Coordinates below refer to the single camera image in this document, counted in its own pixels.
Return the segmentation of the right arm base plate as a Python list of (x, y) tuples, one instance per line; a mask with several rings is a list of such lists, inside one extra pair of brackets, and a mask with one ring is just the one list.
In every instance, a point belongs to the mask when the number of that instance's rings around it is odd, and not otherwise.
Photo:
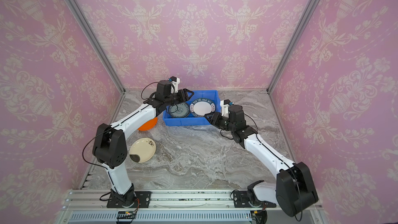
[(233, 190), (230, 194), (231, 200), (234, 202), (235, 208), (276, 208), (277, 204), (268, 201), (260, 201), (248, 190)]

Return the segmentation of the green rimmed plate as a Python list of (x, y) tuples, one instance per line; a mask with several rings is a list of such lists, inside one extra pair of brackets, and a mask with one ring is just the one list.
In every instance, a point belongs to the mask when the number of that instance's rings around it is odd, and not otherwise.
[(194, 100), (189, 109), (193, 116), (204, 117), (206, 114), (213, 113), (216, 110), (216, 106), (212, 100), (202, 97)]

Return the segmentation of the cream plate with dark spot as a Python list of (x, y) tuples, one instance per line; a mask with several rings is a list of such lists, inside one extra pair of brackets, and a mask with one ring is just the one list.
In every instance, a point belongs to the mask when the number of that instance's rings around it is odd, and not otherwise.
[(129, 150), (129, 158), (136, 163), (149, 161), (156, 152), (156, 143), (150, 138), (142, 138), (132, 144)]

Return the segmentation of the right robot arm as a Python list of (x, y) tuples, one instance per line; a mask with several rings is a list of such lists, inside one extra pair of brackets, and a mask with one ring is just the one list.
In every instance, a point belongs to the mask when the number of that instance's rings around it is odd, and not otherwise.
[(269, 145), (255, 128), (247, 124), (242, 106), (224, 105), (222, 112), (208, 113), (204, 117), (219, 130), (229, 131), (233, 141), (252, 153), (275, 177), (274, 184), (258, 180), (248, 186), (247, 197), (252, 205), (273, 203), (286, 215), (295, 217), (318, 202), (309, 167), (286, 158)]

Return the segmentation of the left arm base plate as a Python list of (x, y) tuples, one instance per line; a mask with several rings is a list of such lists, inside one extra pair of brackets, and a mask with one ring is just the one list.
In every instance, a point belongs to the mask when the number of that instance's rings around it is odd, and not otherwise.
[(134, 193), (126, 193), (120, 195), (115, 191), (111, 191), (107, 208), (148, 208), (151, 201), (151, 191), (135, 191)]

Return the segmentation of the teal blue floral plate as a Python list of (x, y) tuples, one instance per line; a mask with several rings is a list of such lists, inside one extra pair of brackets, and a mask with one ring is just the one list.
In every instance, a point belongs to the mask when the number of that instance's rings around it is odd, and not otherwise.
[(185, 102), (172, 105), (168, 113), (172, 118), (186, 118), (190, 114), (189, 105)]

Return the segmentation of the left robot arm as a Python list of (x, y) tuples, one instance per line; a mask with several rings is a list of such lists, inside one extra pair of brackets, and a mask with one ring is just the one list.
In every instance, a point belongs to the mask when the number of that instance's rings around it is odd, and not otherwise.
[(116, 122), (101, 124), (92, 139), (92, 154), (99, 163), (97, 166), (105, 169), (111, 183), (110, 199), (123, 207), (131, 207), (137, 201), (125, 166), (128, 156), (126, 140), (170, 106), (185, 103), (194, 96), (191, 90), (179, 89), (179, 83), (177, 77), (157, 82), (156, 91), (138, 109)]

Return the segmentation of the orange plate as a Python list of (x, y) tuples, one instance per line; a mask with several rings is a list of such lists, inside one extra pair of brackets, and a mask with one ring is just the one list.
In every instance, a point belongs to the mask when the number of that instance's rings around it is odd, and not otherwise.
[(139, 131), (149, 131), (152, 128), (154, 128), (157, 123), (158, 123), (158, 118), (155, 117), (155, 118), (147, 121), (146, 123), (144, 123), (141, 127), (138, 128), (138, 130)]

